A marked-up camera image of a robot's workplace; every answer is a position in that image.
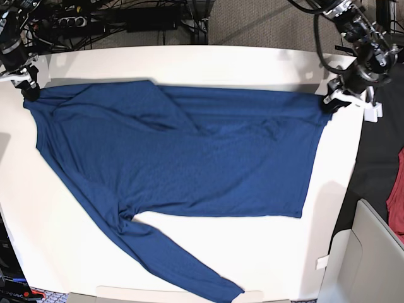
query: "white table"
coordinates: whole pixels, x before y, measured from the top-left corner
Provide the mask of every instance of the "white table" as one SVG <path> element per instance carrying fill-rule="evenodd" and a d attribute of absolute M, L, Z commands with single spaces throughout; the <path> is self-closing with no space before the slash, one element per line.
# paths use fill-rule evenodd
<path fill-rule="evenodd" d="M 347 56 L 330 60 L 344 68 L 352 62 Z M 41 56 L 37 66 L 41 87 L 151 79 L 164 85 L 324 93 L 323 80 L 333 77 L 319 67 L 315 53 L 252 47 L 85 50 Z M 11 83 L 0 83 L 0 133 L 9 134 L 0 137 L 0 155 L 5 149 L 1 212 L 29 284 L 87 295 L 105 295 L 99 286 L 181 291 L 149 274 L 97 228 L 35 149 L 37 128 L 22 101 Z M 137 217 L 222 276 L 262 291 L 264 300 L 316 298 L 324 275 L 316 260 L 328 253 L 355 164 L 362 116 L 362 110 L 349 106 L 325 127 L 300 220 Z"/>

